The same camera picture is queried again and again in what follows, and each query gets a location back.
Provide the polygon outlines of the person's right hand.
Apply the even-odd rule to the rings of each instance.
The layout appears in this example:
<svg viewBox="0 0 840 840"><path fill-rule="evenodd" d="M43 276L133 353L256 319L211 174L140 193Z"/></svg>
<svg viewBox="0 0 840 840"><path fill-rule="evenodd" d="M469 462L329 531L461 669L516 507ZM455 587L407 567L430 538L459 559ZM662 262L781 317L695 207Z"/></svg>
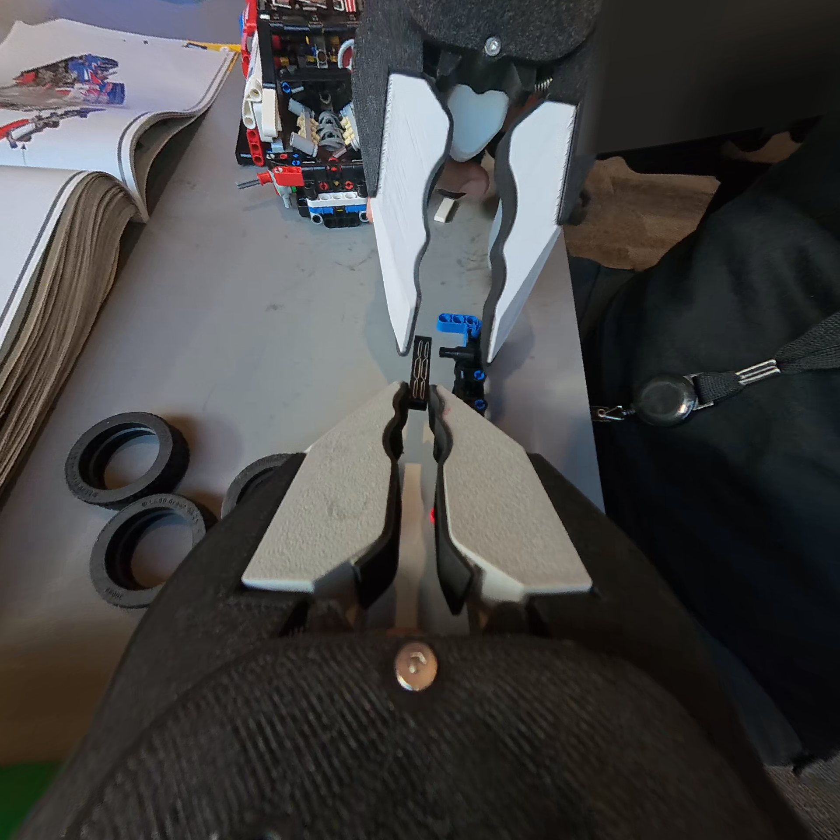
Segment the person's right hand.
<svg viewBox="0 0 840 840"><path fill-rule="evenodd" d="M461 162L449 159L436 181L435 191L455 200L465 198L481 201L491 192L490 175L476 161Z"/></svg>

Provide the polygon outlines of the open instruction booklet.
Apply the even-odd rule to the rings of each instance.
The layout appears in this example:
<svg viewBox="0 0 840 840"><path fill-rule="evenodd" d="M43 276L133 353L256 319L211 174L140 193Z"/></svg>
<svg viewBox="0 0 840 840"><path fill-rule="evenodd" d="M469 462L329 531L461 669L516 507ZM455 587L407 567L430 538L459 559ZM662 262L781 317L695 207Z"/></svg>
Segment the open instruction booklet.
<svg viewBox="0 0 840 840"><path fill-rule="evenodd" d="M168 141L213 103L236 52L65 19L1 46L1 488L14 481L149 219Z"/></svg>

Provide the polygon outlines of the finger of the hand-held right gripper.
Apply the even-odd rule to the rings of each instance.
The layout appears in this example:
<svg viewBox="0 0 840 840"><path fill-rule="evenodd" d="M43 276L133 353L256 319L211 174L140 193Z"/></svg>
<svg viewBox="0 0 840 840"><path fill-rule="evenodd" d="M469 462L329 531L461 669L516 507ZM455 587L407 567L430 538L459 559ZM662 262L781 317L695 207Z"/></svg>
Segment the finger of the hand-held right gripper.
<svg viewBox="0 0 840 840"><path fill-rule="evenodd" d="M485 364L515 326L560 234L576 112L573 104L543 100L519 116L497 147L500 223L480 333Z"/></svg>
<svg viewBox="0 0 840 840"><path fill-rule="evenodd" d="M371 209L387 310L402 356L408 354L415 329L419 265L429 241L427 203L448 157L451 121L425 78L389 76Z"/></svg>

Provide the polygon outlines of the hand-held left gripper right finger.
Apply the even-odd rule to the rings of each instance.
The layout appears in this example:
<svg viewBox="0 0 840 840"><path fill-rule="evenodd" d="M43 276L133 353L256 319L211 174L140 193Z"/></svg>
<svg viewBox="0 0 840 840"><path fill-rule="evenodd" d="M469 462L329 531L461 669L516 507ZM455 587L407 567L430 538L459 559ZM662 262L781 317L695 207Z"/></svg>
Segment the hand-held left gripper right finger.
<svg viewBox="0 0 840 840"><path fill-rule="evenodd" d="M520 444L448 389L429 393L437 576L451 613L585 593L592 578Z"/></svg>

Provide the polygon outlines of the grey desk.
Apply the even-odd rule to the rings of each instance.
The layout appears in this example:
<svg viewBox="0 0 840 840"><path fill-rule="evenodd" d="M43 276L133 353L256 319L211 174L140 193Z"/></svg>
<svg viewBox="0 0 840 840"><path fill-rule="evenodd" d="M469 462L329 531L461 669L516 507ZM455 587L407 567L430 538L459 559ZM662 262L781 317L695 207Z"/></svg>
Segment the grey desk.
<svg viewBox="0 0 840 840"><path fill-rule="evenodd" d="M88 728L140 611L92 589L92 544L112 511L73 498L64 466L91 425L125 411L169 419L192 459L180 490L218 513L248 463L306 449L386 384L406 379L371 226L327 231L269 188L238 191L241 76L159 158L171 177L96 328L2 505L2 763L61 760ZM480 314L492 204L432 222L417 331ZM603 507L563 235L489 369L489 416ZM411 412L406 552L396 620L460 629L436 587L426 415Z"/></svg>

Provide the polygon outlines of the black rubber tyre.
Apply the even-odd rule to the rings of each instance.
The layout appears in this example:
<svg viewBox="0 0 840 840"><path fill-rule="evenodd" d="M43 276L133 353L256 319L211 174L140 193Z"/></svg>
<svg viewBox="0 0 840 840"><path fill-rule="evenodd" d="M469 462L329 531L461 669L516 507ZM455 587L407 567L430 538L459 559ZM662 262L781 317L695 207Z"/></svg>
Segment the black rubber tyre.
<svg viewBox="0 0 840 840"><path fill-rule="evenodd" d="M146 608L164 588L163 583L141 585L132 572L132 560L144 533L168 516L187 526L192 545L197 545L217 522L203 504L174 493L147 496L118 511L100 532L90 558L91 583L106 603L123 610Z"/></svg>
<svg viewBox="0 0 840 840"><path fill-rule="evenodd" d="M130 440L153 436L158 454L140 478L120 488L107 488L104 472L116 451ZM70 493L101 508L119 510L144 497L173 491L190 462L190 449L180 430L152 413L131 412L101 420L81 435L66 459Z"/></svg>
<svg viewBox="0 0 840 840"><path fill-rule="evenodd" d="M265 485L277 490L277 502L280 502L287 494L304 456L304 453L274 454L247 465L229 485L220 518L224 519L239 503L258 495Z"/></svg>

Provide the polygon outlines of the black brick beam assembly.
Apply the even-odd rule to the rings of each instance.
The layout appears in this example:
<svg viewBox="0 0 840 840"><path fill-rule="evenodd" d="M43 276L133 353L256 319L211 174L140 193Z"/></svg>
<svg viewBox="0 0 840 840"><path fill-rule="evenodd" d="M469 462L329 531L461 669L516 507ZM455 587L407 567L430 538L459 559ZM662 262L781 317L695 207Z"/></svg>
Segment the black brick beam assembly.
<svg viewBox="0 0 840 840"><path fill-rule="evenodd" d="M452 393L478 414L484 416L487 410L485 399L486 373L481 362L478 339L468 339L465 346L441 347L438 352L444 359L455 362L455 381Z"/></svg>

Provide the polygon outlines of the black grille tile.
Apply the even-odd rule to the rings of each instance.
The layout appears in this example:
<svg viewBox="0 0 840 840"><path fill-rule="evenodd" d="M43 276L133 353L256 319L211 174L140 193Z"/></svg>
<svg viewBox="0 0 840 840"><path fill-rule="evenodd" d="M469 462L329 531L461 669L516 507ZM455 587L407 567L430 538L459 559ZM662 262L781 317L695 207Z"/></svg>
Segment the black grille tile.
<svg viewBox="0 0 840 840"><path fill-rule="evenodd" d="M408 404L411 409L419 412L427 410L432 347L431 338L419 334L414 337Z"/></svg>

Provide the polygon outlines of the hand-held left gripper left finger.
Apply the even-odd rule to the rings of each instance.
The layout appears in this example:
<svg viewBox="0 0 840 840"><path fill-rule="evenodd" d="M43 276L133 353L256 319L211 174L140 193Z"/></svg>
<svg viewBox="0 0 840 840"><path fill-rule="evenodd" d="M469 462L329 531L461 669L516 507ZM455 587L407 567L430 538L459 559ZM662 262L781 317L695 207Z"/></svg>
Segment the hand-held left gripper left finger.
<svg viewBox="0 0 840 840"><path fill-rule="evenodd" d="M362 609L388 589L398 565L408 396L407 383L388 385L311 446L243 586Z"/></svg>

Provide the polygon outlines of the brick-built model vehicle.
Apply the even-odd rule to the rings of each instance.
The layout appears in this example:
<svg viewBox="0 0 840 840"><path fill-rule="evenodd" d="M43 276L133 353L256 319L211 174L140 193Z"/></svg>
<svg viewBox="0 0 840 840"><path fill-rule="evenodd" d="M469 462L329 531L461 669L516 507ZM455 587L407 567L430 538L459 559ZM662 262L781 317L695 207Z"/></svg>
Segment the brick-built model vehicle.
<svg viewBox="0 0 840 840"><path fill-rule="evenodd" d="M285 207L326 228L369 221L352 93L362 1L247 1L236 156Z"/></svg>

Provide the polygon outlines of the green parts tray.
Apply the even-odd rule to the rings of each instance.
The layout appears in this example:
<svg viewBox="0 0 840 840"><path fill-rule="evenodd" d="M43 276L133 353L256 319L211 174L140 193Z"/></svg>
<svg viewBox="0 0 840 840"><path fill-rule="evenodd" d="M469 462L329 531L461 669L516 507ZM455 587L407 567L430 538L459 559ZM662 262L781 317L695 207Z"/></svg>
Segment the green parts tray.
<svg viewBox="0 0 840 840"><path fill-rule="evenodd" d="M1 766L1 839L13 838L59 773L60 762Z"/></svg>

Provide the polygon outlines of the black badge reel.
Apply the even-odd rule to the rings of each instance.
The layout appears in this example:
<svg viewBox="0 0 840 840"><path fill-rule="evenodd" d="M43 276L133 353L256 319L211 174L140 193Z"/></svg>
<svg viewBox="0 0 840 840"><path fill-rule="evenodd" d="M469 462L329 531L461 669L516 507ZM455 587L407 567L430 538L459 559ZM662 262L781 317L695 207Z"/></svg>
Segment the black badge reel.
<svg viewBox="0 0 840 840"><path fill-rule="evenodd" d="M622 422L636 419L655 427L682 424L700 408L700 399L691 377L658 374L643 383L627 406L591 406L594 423Z"/></svg>

